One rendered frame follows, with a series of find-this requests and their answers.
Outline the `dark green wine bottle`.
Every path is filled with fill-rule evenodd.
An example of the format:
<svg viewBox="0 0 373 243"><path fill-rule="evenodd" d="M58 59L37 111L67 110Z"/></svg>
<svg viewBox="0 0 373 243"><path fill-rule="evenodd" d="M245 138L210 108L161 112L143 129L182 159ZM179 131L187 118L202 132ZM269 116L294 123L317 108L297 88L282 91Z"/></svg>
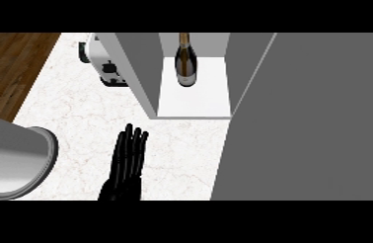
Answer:
<svg viewBox="0 0 373 243"><path fill-rule="evenodd" d="M190 46L189 33L180 33L176 70L180 85L190 87L196 82L196 54Z"/></svg>

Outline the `white and black appliance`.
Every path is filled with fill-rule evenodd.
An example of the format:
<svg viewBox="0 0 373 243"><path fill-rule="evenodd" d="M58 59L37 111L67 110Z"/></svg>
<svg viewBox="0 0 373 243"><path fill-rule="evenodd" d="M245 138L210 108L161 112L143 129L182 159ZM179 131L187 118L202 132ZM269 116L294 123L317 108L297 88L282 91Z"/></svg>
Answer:
<svg viewBox="0 0 373 243"><path fill-rule="evenodd" d="M96 33L89 35L87 41L78 43L78 59L93 66L106 87L128 86Z"/></svg>

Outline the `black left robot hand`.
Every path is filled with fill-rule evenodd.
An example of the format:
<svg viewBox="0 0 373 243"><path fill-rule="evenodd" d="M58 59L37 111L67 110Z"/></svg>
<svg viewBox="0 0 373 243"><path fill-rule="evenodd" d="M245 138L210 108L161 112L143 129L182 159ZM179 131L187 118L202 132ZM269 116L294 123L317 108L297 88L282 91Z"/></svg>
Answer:
<svg viewBox="0 0 373 243"><path fill-rule="evenodd" d="M137 202L142 199L142 173L149 132L133 124L120 132L108 180L103 183L100 201Z"/></svg>

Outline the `grey round pot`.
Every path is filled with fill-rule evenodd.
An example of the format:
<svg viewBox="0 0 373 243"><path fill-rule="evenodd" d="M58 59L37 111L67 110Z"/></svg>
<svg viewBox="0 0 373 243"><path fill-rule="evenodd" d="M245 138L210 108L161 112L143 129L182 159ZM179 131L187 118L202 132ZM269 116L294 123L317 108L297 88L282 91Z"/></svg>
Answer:
<svg viewBox="0 0 373 243"><path fill-rule="evenodd" d="M49 177L59 157L59 140L43 127L0 120L0 201L27 195Z"/></svg>

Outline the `pale grey open cabinet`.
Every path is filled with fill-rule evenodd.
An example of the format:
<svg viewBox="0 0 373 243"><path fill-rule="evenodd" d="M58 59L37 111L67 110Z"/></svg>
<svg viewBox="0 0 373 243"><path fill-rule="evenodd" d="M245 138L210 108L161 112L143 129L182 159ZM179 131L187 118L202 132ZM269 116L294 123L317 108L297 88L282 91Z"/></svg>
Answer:
<svg viewBox="0 0 373 243"><path fill-rule="evenodd" d="M233 118L274 33L193 33L196 82L177 80L176 33L99 33L97 38L152 120Z"/></svg>

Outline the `dark grey cabinet door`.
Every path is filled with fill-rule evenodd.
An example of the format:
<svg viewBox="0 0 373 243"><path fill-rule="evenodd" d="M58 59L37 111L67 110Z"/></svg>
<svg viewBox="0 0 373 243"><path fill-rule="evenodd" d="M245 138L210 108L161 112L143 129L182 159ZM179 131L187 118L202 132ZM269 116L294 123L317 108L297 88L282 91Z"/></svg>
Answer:
<svg viewBox="0 0 373 243"><path fill-rule="evenodd" d="M373 200L373 34L276 36L211 198Z"/></svg>

